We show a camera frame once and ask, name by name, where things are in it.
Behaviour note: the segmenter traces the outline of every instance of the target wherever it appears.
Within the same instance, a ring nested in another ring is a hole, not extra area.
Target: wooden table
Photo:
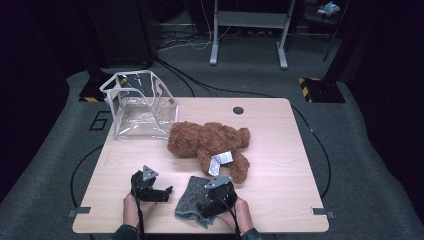
[[[290,103],[269,98],[177,98],[178,121],[199,124],[220,122],[236,129],[248,127],[250,146],[242,153],[250,161],[246,181],[235,184],[236,193],[249,202],[254,225],[261,233],[325,232],[325,216],[308,158]],[[242,107],[244,113],[233,113]],[[220,219],[204,229],[194,220],[175,218],[174,211],[190,176],[206,177],[195,158],[178,159],[166,148],[166,140],[113,140],[110,131],[93,172],[78,214],[76,233],[113,233],[122,224],[122,199],[130,191],[131,176],[147,165],[159,173],[155,189],[174,186],[167,203],[159,203],[145,221],[146,233],[231,233]],[[220,173],[229,175],[227,168]]]

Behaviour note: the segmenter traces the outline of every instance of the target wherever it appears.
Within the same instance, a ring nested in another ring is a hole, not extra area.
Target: table hole
[[[241,115],[244,113],[244,109],[242,107],[235,107],[233,108],[233,112],[237,115]]]

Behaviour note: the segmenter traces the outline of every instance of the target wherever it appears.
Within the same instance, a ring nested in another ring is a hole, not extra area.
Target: white tag
[[[211,159],[211,165],[209,166],[209,174],[212,176],[219,175],[219,167],[221,164],[226,164],[233,161],[231,152],[225,152],[217,155],[213,155]]]

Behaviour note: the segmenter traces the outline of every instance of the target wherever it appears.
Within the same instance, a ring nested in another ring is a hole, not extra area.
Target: black wall
[[[0,1],[0,201],[65,106],[67,76],[84,69],[58,17],[59,3]]]
[[[424,222],[424,4],[376,3],[372,32],[348,86],[370,141]]]

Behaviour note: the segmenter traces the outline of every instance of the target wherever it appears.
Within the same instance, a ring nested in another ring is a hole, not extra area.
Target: gray carpet
[[[275,42],[278,39],[233,39],[222,43],[217,66],[209,65],[209,45],[204,50],[192,47],[158,52],[159,57],[193,78],[223,89],[258,92],[290,100],[305,117],[325,147],[332,169],[331,185],[323,199],[330,219],[325,233],[267,234],[265,239],[424,239],[424,227],[415,214],[401,184],[387,171],[367,139],[359,108],[342,82],[338,86],[345,104],[306,103],[299,77],[323,77],[335,54],[322,62],[327,42],[322,37],[297,36],[287,53],[288,70],[281,70]],[[107,69],[115,72],[122,69]],[[173,73],[155,63],[155,72],[175,97],[190,97],[189,88]],[[90,131],[105,103],[78,102],[78,95],[89,76],[77,73],[68,79],[70,95],[66,107],[33,161],[0,206],[0,239],[89,239],[72,231],[74,219],[70,181],[78,163],[101,146],[111,126]],[[190,83],[196,97],[209,97],[207,91]],[[215,91],[220,97],[262,97],[252,94]],[[319,190],[328,180],[324,152],[295,112],[299,130]],[[89,155],[75,174],[74,193],[80,203],[95,167],[100,150]],[[109,234],[94,234],[107,239]],[[148,239],[214,239],[216,236],[149,235]]]

